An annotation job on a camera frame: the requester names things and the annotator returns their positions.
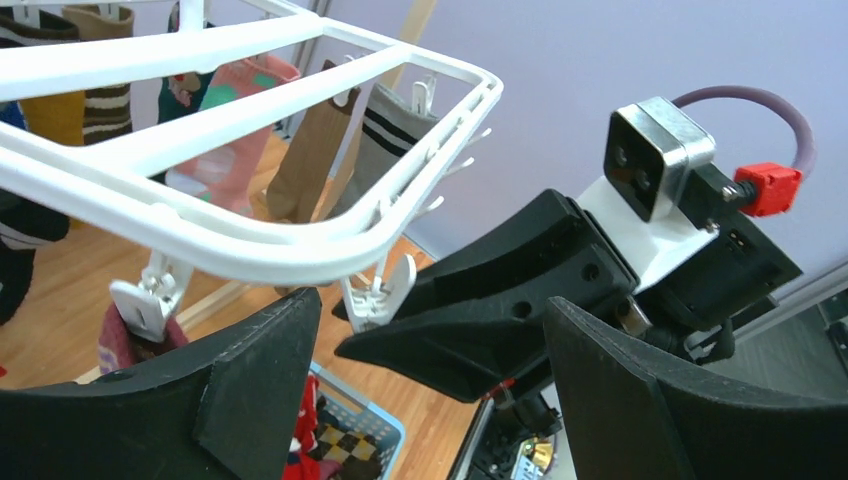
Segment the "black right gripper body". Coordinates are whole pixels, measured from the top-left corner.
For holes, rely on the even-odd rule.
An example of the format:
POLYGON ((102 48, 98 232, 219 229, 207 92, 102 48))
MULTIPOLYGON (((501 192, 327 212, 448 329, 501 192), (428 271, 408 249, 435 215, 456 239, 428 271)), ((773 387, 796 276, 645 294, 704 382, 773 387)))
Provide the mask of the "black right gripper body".
POLYGON ((546 360, 542 317, 549 298, 603 316, 637 283, 595 218, 547 189, 422 269, 387 325, 352 335, 335 353, 471 403, 546 360))

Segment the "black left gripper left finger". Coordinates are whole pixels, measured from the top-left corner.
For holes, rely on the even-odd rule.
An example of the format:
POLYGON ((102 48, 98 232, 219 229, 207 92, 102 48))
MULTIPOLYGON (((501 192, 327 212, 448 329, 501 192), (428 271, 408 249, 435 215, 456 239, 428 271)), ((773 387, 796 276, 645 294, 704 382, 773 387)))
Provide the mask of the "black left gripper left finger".
POLYGON ((5 479, 279 479, 322 300, 301 288, 87 384, 1 394, 5 479))

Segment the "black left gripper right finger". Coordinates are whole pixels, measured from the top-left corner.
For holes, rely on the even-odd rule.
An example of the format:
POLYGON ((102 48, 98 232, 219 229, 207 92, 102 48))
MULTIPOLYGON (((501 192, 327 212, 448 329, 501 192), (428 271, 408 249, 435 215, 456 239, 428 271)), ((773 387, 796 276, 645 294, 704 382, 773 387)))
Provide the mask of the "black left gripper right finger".
POLYGON ((550 298, 544 336, 580 479, 843 479, 847 404, 713 373, 550 298))

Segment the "white plastic sock hanger frame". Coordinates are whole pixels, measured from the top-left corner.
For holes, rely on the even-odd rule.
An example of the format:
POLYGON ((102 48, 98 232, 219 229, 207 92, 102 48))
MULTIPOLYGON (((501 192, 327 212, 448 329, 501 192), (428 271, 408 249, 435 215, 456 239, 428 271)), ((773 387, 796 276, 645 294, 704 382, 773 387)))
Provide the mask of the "white plastic sock hanger frame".
POLYGON ((181 5, 170 34, 5 49, 1 97, 17 100, 129 83, 329 36, 366 55, 269 91, 87 147, 3 126, 4 189, 202 271, 249 283, 313 284, 384 258, 498 102, 502 81, 470 63, 286 1, 268 20, 206 29, 199 1, 181 5), (155 183, 153 175, 358 86, 402 64, 459 79, 471 91, 345 214, 285 225, 251 220, 155 183))

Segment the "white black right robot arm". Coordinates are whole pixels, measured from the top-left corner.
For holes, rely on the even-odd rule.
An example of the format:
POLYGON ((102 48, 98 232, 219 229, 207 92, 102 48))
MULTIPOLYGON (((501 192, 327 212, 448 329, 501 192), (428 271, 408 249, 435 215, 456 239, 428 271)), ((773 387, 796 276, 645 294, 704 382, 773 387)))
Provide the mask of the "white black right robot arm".
POLYGON ((658 167, 612 166, 579 199, 547 189, 482 237, 424 268, 390 322, 338 357, 383 367, 455 400, 518 402, 551 384, 543 332, 562 297, 685 357, 686 339, 735 317, 801 271, 756 225, 786 211, 800 173, 757 164, 688 172, 663 218, 658 167))

